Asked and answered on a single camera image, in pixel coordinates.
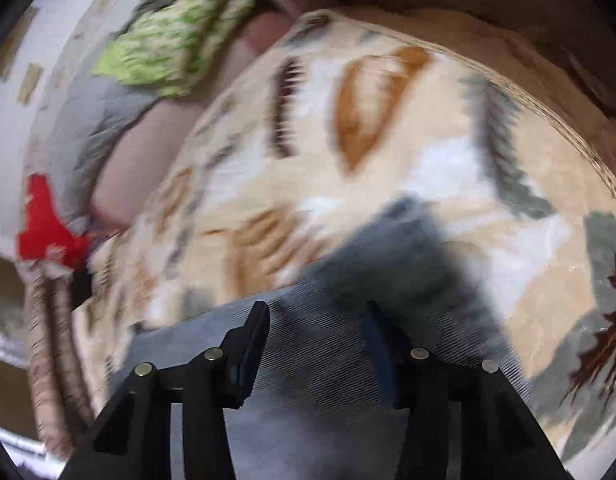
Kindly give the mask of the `leaf patterned cream blanket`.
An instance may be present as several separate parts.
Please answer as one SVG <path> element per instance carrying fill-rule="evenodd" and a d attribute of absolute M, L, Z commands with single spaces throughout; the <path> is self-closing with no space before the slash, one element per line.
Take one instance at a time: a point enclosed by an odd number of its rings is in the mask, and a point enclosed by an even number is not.
<path fill-rule="evenodd" d="M 199 116 L 74 315 L 93 408 L 188 360 L 389 204 L 422 203 L 501 316 L 559 458 L 616 456 L 616 133 L 532 47 L 470 18 L 311 13 Z"/>

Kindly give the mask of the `green patterned cloth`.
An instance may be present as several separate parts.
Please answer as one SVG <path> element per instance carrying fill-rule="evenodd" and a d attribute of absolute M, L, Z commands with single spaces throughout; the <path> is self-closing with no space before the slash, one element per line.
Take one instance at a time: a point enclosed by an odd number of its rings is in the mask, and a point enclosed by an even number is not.
<path fill-rule="evenodd" d="M 258 0 L 140 0 L 92 70 L 161 96 L 187 96 Z"/>

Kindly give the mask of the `pink brown bolster pillow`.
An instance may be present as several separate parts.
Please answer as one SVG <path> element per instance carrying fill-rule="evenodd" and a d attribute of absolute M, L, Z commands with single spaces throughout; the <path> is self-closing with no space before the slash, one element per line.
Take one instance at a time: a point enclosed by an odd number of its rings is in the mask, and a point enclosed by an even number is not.
<path fill-rule="evenodd" d="M 96 181 L 90 200 L 92 220 L 112 230 L 131 226 L 166 176 L 199 116 L 293 24 L 279 11 L 257 14 L 229 41 L 191 94 L 159 100 L 129 128 Z"/>

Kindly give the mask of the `red printed bag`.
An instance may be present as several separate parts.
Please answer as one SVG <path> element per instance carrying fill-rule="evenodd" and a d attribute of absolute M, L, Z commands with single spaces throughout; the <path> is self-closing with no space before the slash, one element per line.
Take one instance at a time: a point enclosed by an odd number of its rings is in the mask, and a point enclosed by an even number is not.
<path fill-rule="evenodd" d="M 48 260 L 73 270 L 86 264 L 89 239 L 74 235 L 58 217 L 45 174 L 31 174 L 26 180 L 23 226 L 16 249 L 22 260 Z"/>

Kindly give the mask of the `striped floral rolled quilt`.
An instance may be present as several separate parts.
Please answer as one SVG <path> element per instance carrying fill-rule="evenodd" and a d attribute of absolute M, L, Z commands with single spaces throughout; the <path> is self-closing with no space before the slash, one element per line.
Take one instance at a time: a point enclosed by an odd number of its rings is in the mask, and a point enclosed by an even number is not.
<path fill-rule="evenodd" d="M 25 286 L 28 382 L 37 434 L 59 460 L 68 460 L 94 412 L 73 329 L 70 278 L 46 272 L 40 261 L 18 268 Z"/>

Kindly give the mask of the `blue denim jeans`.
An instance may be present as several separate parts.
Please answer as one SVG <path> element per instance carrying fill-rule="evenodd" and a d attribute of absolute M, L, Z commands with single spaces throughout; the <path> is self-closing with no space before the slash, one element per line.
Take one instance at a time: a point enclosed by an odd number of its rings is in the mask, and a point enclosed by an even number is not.
<path fill-rule="evenodd" d="M 238 478 L 393 478 L 408 415 L 389 404 L 367 355 L 369 301 L 416 346 L 450 363 L 498 362 L 529 392 L 493 302 L 418 200 L 389 204 L 262 300 L 271 328 L 253 394 L 225 416 Z"/>

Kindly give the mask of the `grey quilted pillow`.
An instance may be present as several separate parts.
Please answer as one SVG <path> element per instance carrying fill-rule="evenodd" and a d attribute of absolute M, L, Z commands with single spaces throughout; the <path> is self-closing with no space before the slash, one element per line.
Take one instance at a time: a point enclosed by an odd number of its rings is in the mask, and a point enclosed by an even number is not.
<path fill-rule="evenodd" d="M 50 131 L 32 151 L 31 170 L 48 179 L 58 219 L 74 235 L 87 231 L 96 180 L 122 133 L 159 99 L 158 92 L 119 84 L 81 67 Z"/>

